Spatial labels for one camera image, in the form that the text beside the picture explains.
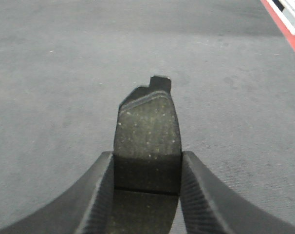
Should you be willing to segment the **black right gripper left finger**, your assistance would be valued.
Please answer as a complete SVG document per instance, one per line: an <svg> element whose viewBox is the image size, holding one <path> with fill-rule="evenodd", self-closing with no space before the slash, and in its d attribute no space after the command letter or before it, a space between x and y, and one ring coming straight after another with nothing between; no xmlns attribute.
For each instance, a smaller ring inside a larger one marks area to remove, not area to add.
<svg viewBox="0 0 295 234"><path fill-rule="evenodd" d="M0 234L104 234L113 202L113 154L103 152L68 190Z"/></svg>

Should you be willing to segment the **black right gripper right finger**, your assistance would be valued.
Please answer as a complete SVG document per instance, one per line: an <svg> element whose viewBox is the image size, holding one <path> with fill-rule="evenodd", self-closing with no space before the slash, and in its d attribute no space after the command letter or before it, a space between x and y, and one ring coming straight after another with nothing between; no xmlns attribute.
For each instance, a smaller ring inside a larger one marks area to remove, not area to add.
<svg viewBox="0 0 295 234"><path fill-rule="evenodd" d="M180 201L188 234L295 234L295 226L253 205L183 152Z"/></svg>

